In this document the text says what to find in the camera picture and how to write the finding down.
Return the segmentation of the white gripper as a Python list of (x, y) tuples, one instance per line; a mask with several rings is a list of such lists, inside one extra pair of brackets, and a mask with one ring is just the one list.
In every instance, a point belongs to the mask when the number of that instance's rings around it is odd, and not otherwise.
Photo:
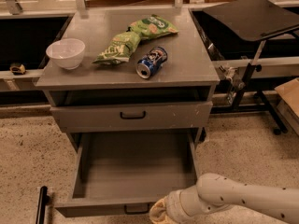
[(180, 190), (171, 191), (166, 198), (160, 199), (151, 207), (149, 219), (153, 224), (171, 224), (171, 219), (177, 223), (184, 220), (185, 216), (180, 201), (180, 193)]

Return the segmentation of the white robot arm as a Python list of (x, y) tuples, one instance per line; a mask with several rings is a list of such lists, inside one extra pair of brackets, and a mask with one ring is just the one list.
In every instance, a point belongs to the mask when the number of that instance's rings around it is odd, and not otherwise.
[(171, 191), (149, 211), (153, 224), (182, 224), (239, 205), (279, 219), (299, 223), (299, 190), (239, 183), (218, 174), (201, 175), (196, 184)]

